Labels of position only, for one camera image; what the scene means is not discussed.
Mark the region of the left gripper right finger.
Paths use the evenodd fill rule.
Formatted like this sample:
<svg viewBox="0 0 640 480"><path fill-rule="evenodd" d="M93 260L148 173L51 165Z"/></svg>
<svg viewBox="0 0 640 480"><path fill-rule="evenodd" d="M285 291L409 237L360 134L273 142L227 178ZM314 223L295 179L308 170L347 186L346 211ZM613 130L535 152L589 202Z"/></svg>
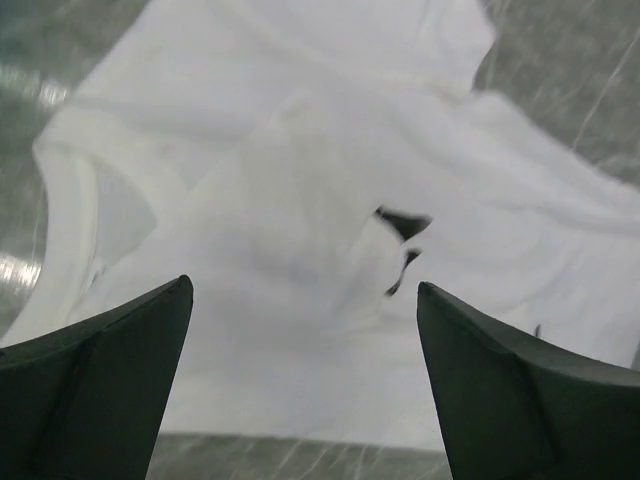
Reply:
<svg viewBox="0 0 640 480"><path fill-rule="evenodd" d="M455 479L636 479L639 374L423 282L417 324Z"/></svg>

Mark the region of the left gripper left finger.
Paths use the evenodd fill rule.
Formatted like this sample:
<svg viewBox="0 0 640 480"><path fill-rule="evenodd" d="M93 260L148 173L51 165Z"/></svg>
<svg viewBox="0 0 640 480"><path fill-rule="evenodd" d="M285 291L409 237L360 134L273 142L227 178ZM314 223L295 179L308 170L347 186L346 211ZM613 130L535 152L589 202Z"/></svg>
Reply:
<svg viewBox="0 0 640 480"><path fill-rule="evenodd" d="M182 275L1 350L4 479L143 479L193 307Z"/></svg>

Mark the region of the white printed t shirt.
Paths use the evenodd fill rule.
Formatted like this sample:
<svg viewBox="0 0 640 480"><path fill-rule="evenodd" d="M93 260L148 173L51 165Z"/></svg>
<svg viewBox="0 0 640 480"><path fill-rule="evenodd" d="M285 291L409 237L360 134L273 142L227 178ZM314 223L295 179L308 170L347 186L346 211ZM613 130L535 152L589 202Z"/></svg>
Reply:
<svg viewBox="0 0 640 480"><path fill-rule="evenodd" d="M166 432L442 446L434 283L631 365L639 194L497 93L476 1L152 1L33 145L49 200L17 344L180 275Z"/></svg>

